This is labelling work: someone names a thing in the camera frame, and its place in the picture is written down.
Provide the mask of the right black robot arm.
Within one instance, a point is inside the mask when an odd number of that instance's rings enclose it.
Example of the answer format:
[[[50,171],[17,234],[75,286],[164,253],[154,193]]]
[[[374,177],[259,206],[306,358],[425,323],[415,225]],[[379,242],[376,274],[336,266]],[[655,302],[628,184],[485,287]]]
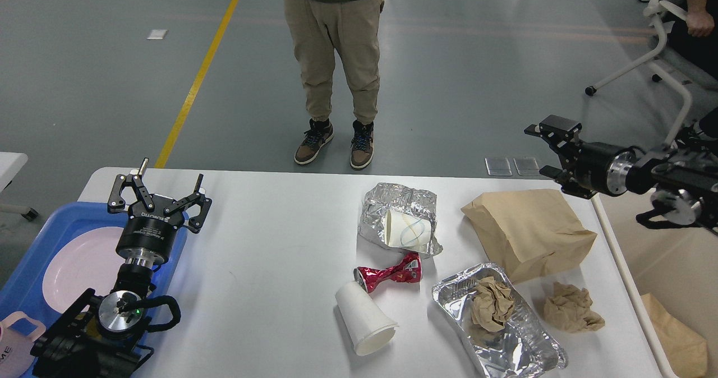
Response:
[[[582,125],[549,115],[525,128],[557,154],[560,166],[539,173],[561,191],[583,199],[598,193],[617,197],[626,192],[651,194],[652,209],[636,215],[647,229],[700,227],[716,233],[716,159],[705,150],[659,146],[616,146],[580,139]]]

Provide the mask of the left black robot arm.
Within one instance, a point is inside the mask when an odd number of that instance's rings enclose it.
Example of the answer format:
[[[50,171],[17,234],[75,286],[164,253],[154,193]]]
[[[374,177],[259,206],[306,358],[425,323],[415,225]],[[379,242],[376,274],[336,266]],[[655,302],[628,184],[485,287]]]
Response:
[[[182,199],[149,192],[143,182],[148,161],[136,173],[118,174],[107,202],[110,214],[128,216],[116,246],[124,262],[113,288],[104,296],[86,289],[34,342],[34,376],[129,377],[154,354],[141,338],[181,321],[176,299],[155,294],[152,278],[169,261],[180,229],[200,232],[212,200],[202,174]]]

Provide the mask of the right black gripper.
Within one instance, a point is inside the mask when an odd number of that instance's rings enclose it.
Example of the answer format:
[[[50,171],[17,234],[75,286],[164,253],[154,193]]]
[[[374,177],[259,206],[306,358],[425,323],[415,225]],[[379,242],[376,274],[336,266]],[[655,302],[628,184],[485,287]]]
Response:
[[[606,143],[581,142],[578,139],[581,130],[580,122],[556,115],[525,128],[526,135],[540,137],[557,155],[572,156],[567,160],[572,164],[569,171],[546,165],[540,174],[558,183],[564,194],[587,200],[598,192],[608,196],[627,192],[628,171],[637,161],[635,151]]]

